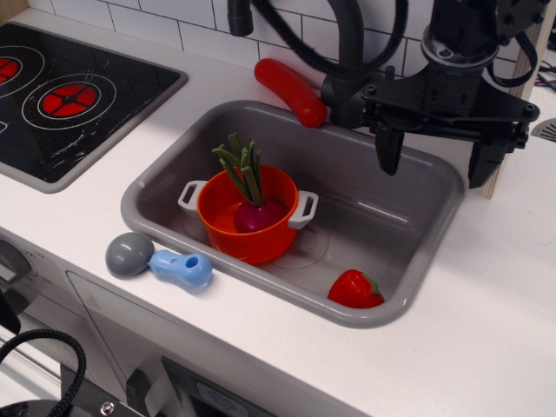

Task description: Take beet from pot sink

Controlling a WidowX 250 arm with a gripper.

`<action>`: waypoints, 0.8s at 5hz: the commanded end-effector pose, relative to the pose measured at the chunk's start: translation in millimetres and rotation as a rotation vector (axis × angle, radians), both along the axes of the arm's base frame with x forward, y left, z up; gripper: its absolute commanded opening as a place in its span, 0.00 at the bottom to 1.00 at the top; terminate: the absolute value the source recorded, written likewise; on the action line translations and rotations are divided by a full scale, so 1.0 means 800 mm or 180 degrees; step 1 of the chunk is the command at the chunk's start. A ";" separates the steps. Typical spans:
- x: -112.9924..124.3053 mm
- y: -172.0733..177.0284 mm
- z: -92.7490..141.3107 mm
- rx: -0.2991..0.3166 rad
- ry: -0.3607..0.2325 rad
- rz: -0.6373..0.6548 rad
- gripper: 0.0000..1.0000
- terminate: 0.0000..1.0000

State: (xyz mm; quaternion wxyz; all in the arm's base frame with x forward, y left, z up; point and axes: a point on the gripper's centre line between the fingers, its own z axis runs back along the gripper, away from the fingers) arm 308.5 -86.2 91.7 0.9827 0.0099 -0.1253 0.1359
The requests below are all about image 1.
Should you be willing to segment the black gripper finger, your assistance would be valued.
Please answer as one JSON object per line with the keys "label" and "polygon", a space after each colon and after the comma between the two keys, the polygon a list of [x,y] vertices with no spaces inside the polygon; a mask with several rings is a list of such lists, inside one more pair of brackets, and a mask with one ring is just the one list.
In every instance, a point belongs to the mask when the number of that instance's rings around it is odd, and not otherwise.
{"label": "black gripper finger", "polygon": [[379,122],[375,132],[375,147],[381,169],[395,175],[399,166],[404,133],[389,124]]}
{"label": "black gripper finger", "polygon": [[499,140],[477,142],[473,145],[468,165],[469,188],[482,187],[501,165],[506,154],[506,144]]}

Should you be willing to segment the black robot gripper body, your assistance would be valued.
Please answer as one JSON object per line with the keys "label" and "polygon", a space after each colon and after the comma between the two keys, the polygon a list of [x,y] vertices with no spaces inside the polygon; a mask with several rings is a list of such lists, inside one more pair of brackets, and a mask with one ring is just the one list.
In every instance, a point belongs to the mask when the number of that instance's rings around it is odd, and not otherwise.
{"label": "black robot gripper body", "polygon": [[385,148],[400,145],[406,133],[472,142],[477,149],[522,149],[536,105],[507,89],[529,80],[499,78],[498,49],[464,55],[449,48],[423,50],[427,66],[417,74],[370,83],[361,95],[361,122]]}

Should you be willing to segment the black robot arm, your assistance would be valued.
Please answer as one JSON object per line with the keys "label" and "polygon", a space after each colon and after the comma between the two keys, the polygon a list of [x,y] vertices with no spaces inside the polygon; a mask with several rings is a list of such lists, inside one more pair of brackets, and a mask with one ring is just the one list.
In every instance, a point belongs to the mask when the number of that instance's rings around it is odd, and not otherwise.
{"label": "black robot arm", "polygon": [[[434,2],[421,40],[427,66],[362,91],[364,119],[384,172],[396,173],[407,132],[472,142],[470,188],[483,186],[506,154],[526,146],[539,108],[507,91],[536,75],[538,55],[526,30],[544,20],[546,6],[545,1]],[[526,54],[529,70],[498,77],[494,58],[512,40]]]}

